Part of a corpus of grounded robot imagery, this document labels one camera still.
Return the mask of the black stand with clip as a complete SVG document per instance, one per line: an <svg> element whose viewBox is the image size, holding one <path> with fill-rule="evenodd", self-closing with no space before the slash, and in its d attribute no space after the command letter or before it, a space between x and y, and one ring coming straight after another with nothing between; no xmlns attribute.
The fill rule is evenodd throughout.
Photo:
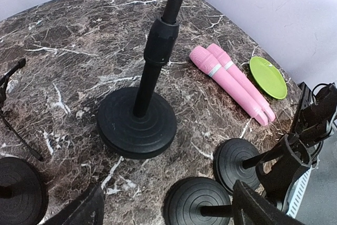
<svg viewBox="0 0 337 225"><path fill-rule="evenodd" d="M154 90L178 38L177 16L182 3L183 0L167 0L163 15L154 21L144 49L139 87L112 92L98 108L96 125L101 139L125 158L156 157L170 147L176 135L173 108Z"/></svg>

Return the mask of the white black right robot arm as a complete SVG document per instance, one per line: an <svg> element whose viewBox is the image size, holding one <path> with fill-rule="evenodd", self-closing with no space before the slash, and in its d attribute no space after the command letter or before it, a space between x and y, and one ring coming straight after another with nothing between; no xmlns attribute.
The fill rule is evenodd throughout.
<svg viewBox="0 0 337 225"><path fill-rule="evenodd" d="M336 132L336 84L320 83L317 94L306 83L299 85L301 97L290 128L290 136L295 136L308 149L314 160L322 150L323 142Z"/></svg>

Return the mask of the black round-base stand front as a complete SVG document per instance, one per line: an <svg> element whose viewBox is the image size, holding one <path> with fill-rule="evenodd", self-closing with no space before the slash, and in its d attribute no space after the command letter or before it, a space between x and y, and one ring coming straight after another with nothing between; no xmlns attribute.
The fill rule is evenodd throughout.
<svg viewBox="0 0 337 225"><path fill-rule="evenodd" d="M262 185L267 201L287 212L289 194L311 164L312 158L298 135L283 135L271 150L263 154L248 140L233 138L216 149L213 173L229 194L233 194L237 180L253 190Z"/></svg>

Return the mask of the pink microphone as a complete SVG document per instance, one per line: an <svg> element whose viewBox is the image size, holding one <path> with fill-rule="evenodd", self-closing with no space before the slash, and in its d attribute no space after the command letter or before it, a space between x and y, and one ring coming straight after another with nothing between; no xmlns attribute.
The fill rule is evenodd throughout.
<svg viewBox="0 0 337 225"><path fill-rule="evenodd" d="M190 59L203 73L211 77L240 107L262 125L268 125L268 118L261 106L239 84L230 73L225 70L216 57L202 46L197 46L190 53Z"/></svg>
<svg viewBox="0 0 337 225"><path fill-rule="evenodd" d="M248 94L255 99L267 116L268 120L273 122L276 116L268 101L257 90L246 75L234 64L228 53L214 43L210 44L206 49L217 58L224 69L227 70L227 72L230 73L230 75L248 92Z"/></svg>

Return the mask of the black round-base stand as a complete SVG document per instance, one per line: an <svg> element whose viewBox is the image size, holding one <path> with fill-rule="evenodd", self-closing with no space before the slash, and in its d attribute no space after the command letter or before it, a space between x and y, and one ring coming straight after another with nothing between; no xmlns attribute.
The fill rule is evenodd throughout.
<svg viewBox="0 0 337 225"><path fill-rule="evenodd" d="M262 185L267 201L287 212L289 194L311 164L312 158L298 135L283 135L271 150L263 154L248 140L233 138L216 149L213 173L229 194L233 194L237 180L253 190Z"/></svg>
<svg viewBox="0 0 337 225"><path fill-rule="evenodd" d="M221 184L205 177L182 179L168 190L165 224L300 224L237 180L232 197Z"/></svg>

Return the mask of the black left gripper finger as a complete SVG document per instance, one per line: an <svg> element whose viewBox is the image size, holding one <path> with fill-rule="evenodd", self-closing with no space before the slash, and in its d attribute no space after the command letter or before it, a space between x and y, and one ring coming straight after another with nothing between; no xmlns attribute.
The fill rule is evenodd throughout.
<svg viewBox="0 0 337 225"><path fill-rule="evenodd" d="M104 204L101 186L92 185L44 224L103 224Z"/></svg>

